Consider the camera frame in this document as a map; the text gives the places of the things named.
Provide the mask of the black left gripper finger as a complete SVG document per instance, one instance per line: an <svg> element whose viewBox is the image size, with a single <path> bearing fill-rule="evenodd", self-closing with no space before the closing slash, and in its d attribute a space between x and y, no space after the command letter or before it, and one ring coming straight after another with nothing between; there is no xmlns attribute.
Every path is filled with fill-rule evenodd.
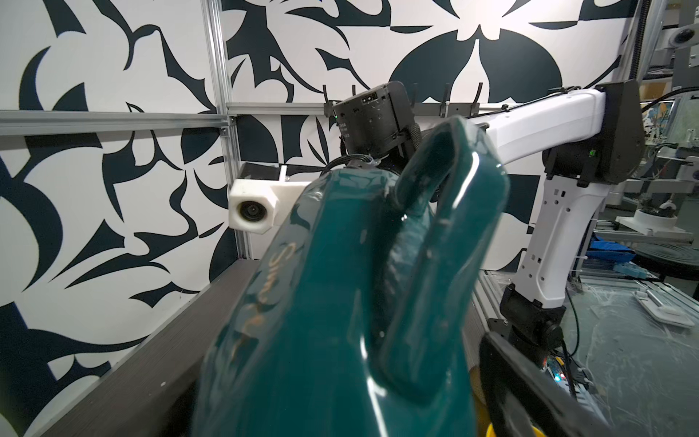
<svg viewBox="0 0 699 437"><path fill-rule="evenodd" d="M499 334L482 337L479 355L482 389L498 436L521 426L535 426L546 436L613 434Z"/></svg>

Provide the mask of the yellow ceramic mug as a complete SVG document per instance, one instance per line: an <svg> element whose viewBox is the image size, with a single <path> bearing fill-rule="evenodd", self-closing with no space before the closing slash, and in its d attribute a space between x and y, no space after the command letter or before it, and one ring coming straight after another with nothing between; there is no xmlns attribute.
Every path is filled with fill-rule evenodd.
<svg viewBox="0 0 699 437"><path fill-rule="evenodd" d="M496 428L490 424L486 431L486 437L497 437ZM545 437L545 434L535 426L515 427L513 430L508 430L503 436L510 437Z"/></svg>

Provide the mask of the green mug white inside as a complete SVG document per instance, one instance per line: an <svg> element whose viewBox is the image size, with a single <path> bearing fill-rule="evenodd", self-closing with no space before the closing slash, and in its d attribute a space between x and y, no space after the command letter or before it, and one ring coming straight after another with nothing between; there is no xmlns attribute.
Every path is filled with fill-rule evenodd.
<svg viewBox="0 0 699 437"><path fill-rule="evenodd" d="M462 326L509 187L460 117L400 175L311 182L209 349L191 434L474 435Z"/></svg>

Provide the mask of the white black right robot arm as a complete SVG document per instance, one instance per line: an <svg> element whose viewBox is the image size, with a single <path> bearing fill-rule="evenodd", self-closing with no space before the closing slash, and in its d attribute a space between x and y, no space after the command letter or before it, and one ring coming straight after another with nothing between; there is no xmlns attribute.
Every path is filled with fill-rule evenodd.
<svg viewBox="0 0 699 437"><path fill-rule="evenodd" d="M413 107L399 81L330 105L341 160L402 173L431 136L417 124ZM536 154L544 164L533 236L500 304L509 342L534 362L564 344L566 280L593 213L640 164L642 114L639 87L626 80L572 87L473 117L503 164Z"/></svg>

